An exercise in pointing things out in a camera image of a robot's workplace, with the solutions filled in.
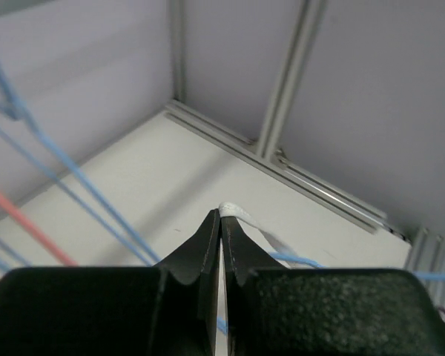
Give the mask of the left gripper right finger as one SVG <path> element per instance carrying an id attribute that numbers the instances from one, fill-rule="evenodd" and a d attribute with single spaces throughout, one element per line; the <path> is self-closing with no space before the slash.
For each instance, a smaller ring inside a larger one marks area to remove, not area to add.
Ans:
<path id="1" fill-rule="evenodd" d="M 225 307 L 230 355 L 261 355 L 256 325 L 258 297 L 253 279 L 259 270 L 286 267 L 264 251 L 234 217 L 223 217 L 220 230 L 225 273 Z"/>

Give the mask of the white tank top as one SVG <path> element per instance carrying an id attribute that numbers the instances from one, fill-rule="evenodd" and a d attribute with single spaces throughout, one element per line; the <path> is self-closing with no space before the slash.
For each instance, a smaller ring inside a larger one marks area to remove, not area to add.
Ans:
<path id="1" fill-rule="evenodd" d="M 256 221 L 246 210 L 232 202 L 221 202 L 218 207 L 221 217 L 235 217 L 251 227 L 257 229 L 266 239 L 268 244 L 278 253 L 296 257 L 293 248 L 283 242 L 274 232 L 268 230 Z"/>

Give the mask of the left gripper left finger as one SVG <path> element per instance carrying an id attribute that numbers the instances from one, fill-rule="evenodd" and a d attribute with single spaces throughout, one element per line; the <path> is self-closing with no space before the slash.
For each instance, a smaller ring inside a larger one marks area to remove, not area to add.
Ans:
<path id="1" fill-rule="evenodd" d="M 155 355 L 214 355 L 220 266 L 220 213 L 157 267 L 163 281 L 154 316 Z"/>

